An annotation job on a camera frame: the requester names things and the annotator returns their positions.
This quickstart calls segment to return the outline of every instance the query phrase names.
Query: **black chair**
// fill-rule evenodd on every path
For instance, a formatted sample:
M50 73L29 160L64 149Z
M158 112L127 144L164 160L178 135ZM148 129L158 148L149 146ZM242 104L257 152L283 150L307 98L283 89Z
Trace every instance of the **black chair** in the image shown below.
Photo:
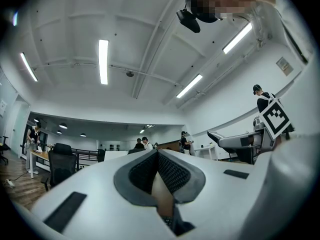
M96 159L98 160L98 163L103 162L105 160L106 151L103 149L98 149L98 155L96 156Z
M132 154L132 153L137 153L140 151L145 151L145 149L144 148L131 149L131 150L129 150L128 155Z
M71 146L61 144L61 143L56 143L54 145L53 152L60 155L68 155L68 156L71 156L73 154Z
M57 143L54 149L49 151L48 155L51 187L58 185L76 172L77 155L72 153L69 145ZM41 179L46 191L49 190L48 179L48 175Z
M7 165L9 163L9 161L8 161L7 158L5 158L3 156L3 154L4 154L4 151L10 150L10 147L6 144L6 139L7 138L8 137L3 136L3 143L2 143L2 146L0 146L0 159L4 161L5 165Z

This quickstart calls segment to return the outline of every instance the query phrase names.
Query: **white shirt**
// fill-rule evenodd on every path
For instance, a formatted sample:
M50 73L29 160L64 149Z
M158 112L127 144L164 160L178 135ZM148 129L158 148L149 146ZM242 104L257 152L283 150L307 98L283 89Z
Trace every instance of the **white shirt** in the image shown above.
M152 144L150 142L148 142L147 144L144 144L144 148L145 150L153 150L154 147L152 146Z
M291 0L275 0L275 9L278 11L283 25L285 25L293 40L301 50L303 56L309 62L315 53L317 44L314 41L308 25L297 10L296 6L291 2ZM284 32L284 35L288 46L295 57L305 66L306 64L303 63L302 57L290 41L286 32Z

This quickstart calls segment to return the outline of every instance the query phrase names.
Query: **man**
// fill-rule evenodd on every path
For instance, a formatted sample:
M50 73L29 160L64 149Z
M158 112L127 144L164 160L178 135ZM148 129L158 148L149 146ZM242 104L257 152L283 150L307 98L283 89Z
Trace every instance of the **man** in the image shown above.
M152 146L152 144L148 141L147 137L143 137L142 138L142 142L144 144L144 148L145 150L153 150L154 147Z
M40 143L40 128L41 128L41 122L36 122L35 126L32 126L32 129L28 130L28 133L26 135L26 163L25 168L28 173L31 173L30 170L30 152L33 150L37 150L37 144ZM36 156L32 155L32 167L33 167L33 173L39 174L36 167Z
M215 15L219 19L225 18L226 14L244 13L253 2L268 3L277 10L288 46L298 60L306 65L314 54L317 44L290 0L188 0L188 2L191 11L197 14L197 18Z
M264 92L259 84L253 86L253 94L259 96L256 104L260 113L268 107L269 100L276 97L273 93L269 94L268 92Z
M184 153L186 155L190 155L191 144L194 143L194 142L193 141L187 141L186 135L187 135L187 133L185 131L181 132L181 145L182 145Z
M137 144L135 144L134 150L144 149L145 146L141 143L141 139L138 138L136 140Z

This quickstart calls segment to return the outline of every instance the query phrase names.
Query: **floor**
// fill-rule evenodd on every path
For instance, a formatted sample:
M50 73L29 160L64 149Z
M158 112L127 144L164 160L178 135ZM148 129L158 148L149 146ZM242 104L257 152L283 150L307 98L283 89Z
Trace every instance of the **floor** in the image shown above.
M3 161L0 161L0 180L3 184L6 179L14 180L26 173L26 160L18 158L16 154L11 153L9 150L3 152L3 156L9 161L8 165L5 165ZM5 186L4 189L9 195L10 199L17 202L28 210L30 210L33 204L46 193L44 185L41 183L42 176L48 174L47 171L37 168L39 174L35 175L32 179L29 173L22 175L19 179L12 181L15 185L14 188Z

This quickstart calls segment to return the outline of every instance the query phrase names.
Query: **black slot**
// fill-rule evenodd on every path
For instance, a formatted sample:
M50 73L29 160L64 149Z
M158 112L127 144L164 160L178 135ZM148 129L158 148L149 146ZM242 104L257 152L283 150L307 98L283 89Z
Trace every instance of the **black slot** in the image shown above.
M58 208L45 219L44 223L53 230L62 233L86 197L86 194L78 192L71 193Z
M241 178L241 179L247 179L249 176L249 173L236 171L236 170L225 170L223 173L237 177L237 178Z

